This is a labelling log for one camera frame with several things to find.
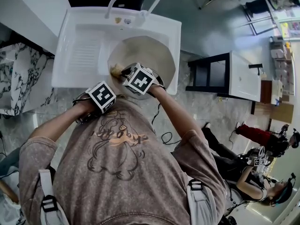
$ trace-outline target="cartoon print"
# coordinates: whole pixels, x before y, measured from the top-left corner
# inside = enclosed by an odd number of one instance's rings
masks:
[[[132,180],[139,166],[139,159],[145,157],[142,143],[148,140],[147,135],[138,134],[124,118],[125,111],[110,111],[101,120],[101,126],[91,136],[97,136],[99,141],[90,147],[91,158],[88,169],[95,173],[108,172],[123,181]],[[108,156],[98,159],[98,154]],[[119,163],[109,157],[118,156]]]

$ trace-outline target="sink basin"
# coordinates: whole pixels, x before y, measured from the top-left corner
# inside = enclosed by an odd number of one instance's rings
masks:
[[[261,100],[261,78],[257,68],[238,53],[230,52],[229,95],[259,102]]]
[[[67,11],[54,60],[52,86],[89,88],[103,80],[109,82],[108,59],[115,47],[125,39],[148,36],[165,45],[172,55],[175,73],[167,92],[176,94],[181,23],[149,14],[143,24],[138,24],[135,17],[139,11],[114,8],[105,18],[106,11],[106,7],[73,7]]]

